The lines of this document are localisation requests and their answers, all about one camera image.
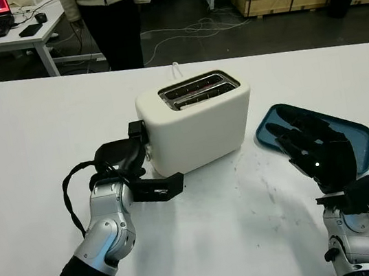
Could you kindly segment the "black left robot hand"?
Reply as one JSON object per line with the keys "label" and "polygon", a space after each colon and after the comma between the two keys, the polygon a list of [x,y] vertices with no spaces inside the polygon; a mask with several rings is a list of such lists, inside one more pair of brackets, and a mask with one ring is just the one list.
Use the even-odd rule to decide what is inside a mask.
{"label": "black left robot hand", "polygon": [[108,163],[128,175],[142,176],[148,135],[142,120],[128,124],[128,138],[104,143],[95,153],[95,161]]}

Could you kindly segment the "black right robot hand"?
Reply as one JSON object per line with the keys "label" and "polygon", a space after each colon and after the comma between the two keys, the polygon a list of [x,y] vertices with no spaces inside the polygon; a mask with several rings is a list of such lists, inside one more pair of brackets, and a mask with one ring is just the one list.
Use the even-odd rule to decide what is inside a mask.
{"label": "black right robot hand", "polygon": [[269,122],[265,128],[289,163],[312,178],[322,193],[340,192],[357,179],[355,153],[347,136],[310,113],[283,105],[276,112],[290,127]]}

